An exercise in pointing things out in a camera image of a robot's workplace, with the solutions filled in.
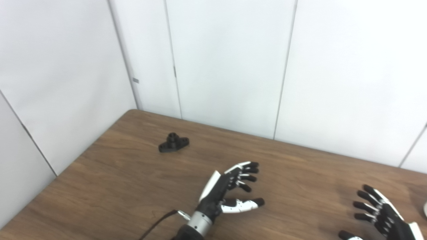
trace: wooden table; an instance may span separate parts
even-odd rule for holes
[[[159,153],[170,132],[189,137],[190,146]],[[364,183],[427,236],[425,174],[131,110],[6,225],[0,239],[136,240],[172,209],[192,214],[212,172],[243,161],[260,163],[258,181],[251,193],[235,189],[227,196],[263,197],[266,205],[221,215],[208,240],[337,240],[342,229],[372,237],[374,227],[352,217]],[[182,224],[172,216],[146,239],[169,240]]]

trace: black 3d-printed part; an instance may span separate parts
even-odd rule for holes
[[[180,138],[176,133],[171,132],[166,138],[166,142],[159,145],[160,152],[176,152],[181,148],[188,146],[190,140],[188,138]]]

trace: black cable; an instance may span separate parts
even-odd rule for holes
[[[168,212],[167,214],[165,214],[163,217],[161,217],[161,219],[159,219],[157,222],[155,222],[153,224],[153,226],[151,226],[151,228],[149,228],[140,238],[139,240],[144,239],[150,232],[151,230],[153,230],[161,221],[165,220],[166,218],[176,214],[178,212],[178,210],[172,210],[170,212]]]

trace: white wall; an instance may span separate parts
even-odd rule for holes
[[[398,166],[427,120],[426,11],[298,1],[276,140]]]
[[[402,168],[427,173],[427,129],[423,132],[402,164]]]
[[[0,89],[59,174],[135,108],[108,3],[0,6]]]
[[[167,0],[183,119],[272,138],[294,0]]]
[[[0,92],[0,229],[54,178],[55,174]]]
[[[181,118],[164,2],[110,2],[142,110]]]

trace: robotic hand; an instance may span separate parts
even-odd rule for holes
[[[404,222],[402,216],[383,194],[368,185],[364,185],[363,189],[365,191],[359,190],[357,195],[372,205],[354,202],[354,207],[368,212],[355,214],[356,219],[372,223],[386,240],[424,240],[418,224]],[[342,240],[363,240],[346,231],[340,231],[338,236]]]
[[[264,205],[262,198],[246,201],[224,198],[228,191],[237,187],[250,192],[252,189],[243,181],[257,180],[249,173],[258,173],[258,165],[248,161],[234,165],[224,174],[215,171],[200,196],[196,211],[191,218],[188,217],[189,222],[179,229],[175,240],[203,240],[221,213],[240,213]]]

